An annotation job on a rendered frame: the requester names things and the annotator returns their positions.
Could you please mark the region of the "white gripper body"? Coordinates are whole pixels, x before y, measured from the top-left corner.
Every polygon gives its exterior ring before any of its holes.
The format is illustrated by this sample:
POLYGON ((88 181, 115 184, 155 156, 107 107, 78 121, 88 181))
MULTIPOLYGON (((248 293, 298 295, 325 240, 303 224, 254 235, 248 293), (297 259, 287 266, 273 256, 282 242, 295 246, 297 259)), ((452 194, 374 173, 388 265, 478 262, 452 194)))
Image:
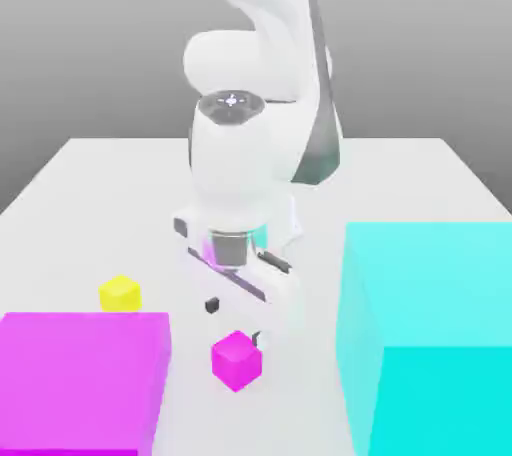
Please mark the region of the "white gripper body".
POLYGON ((229 283, 218 291, 256 329, 292 331, 300 323, 300 280, 282 256, 250 248, 246 265, 228 270, 209 263, 192 247, 187 252, 229 283))

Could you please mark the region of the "small magenta cube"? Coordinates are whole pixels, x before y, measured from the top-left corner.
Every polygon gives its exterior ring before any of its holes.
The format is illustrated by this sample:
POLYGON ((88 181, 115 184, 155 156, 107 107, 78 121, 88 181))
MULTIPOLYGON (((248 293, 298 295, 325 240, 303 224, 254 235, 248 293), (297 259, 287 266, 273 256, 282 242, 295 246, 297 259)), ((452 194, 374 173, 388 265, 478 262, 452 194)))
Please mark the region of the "small magenta cube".
POLYGON ((211 347, 212 373, 233 392, 257 379, 263 370, 263 354, 241 331, 234 331, 211 347))

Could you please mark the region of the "small yellow cube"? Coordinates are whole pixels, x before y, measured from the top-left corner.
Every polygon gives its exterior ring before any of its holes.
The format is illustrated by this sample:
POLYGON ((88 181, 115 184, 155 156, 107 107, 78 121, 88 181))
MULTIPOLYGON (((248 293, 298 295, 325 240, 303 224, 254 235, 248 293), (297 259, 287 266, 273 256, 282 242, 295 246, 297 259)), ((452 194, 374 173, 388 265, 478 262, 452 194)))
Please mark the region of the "small yellow cube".
POLYGON ((98 288, 104 312, 135 312, 142 308, 140 284, 124 275, 117 275, 98 288))

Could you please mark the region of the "large magenta box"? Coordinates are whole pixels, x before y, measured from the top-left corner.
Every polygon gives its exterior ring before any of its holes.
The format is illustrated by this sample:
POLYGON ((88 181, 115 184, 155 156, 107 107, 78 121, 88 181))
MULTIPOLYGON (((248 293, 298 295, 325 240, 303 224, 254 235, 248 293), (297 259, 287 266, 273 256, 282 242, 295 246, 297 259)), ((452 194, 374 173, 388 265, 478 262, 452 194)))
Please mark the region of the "large magenta box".
POLYGON ((152 456, 166 313, 0 318, 0 456, 152 456))

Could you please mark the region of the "large cyan box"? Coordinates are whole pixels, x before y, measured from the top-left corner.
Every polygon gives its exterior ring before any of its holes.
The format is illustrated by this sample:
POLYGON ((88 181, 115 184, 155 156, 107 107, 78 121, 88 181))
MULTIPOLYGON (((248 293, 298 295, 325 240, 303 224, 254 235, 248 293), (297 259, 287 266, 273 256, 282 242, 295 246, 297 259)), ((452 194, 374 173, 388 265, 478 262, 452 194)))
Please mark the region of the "large cyan box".
POLYGON ((336 357, 356 456, 512 456, 512 222, 351 222, 336 357))

